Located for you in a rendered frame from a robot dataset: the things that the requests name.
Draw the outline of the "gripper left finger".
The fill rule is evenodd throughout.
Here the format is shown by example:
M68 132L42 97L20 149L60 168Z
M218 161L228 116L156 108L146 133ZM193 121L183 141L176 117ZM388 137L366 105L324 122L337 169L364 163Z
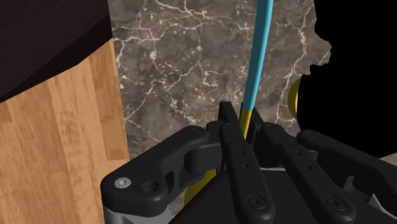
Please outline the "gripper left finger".
M231 102L101 181L105 224L274 224L275 205Z

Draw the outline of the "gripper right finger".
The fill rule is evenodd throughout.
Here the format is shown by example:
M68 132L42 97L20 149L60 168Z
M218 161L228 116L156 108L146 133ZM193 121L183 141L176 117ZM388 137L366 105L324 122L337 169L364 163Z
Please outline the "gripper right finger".
M397 167L313 130L296 137L251 115L249 142L282 165L317 224L397 224Z

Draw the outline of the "blue and yellow thin tool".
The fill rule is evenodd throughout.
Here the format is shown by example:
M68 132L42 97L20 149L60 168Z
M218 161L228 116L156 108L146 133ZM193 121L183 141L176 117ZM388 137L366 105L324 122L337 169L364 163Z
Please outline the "blue and yellow thin tool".
M244 137L247 136L251 114L257 96L263 61L267 47L274 0L257 0L251 57L247 73L244 98L239 123Z

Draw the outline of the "yellow round thing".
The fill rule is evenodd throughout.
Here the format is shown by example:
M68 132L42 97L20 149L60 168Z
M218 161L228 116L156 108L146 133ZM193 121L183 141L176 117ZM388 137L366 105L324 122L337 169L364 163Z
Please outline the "yellow round thing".
M297 118L298 108L298 89L300 85L300 78L298 78L288 90L288 109L294 118Z

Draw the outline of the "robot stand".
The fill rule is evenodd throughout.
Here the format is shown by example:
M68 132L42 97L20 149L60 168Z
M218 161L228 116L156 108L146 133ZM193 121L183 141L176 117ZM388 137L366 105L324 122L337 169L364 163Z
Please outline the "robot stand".
M108 0L0 0L0 102L74 67L111 37Z

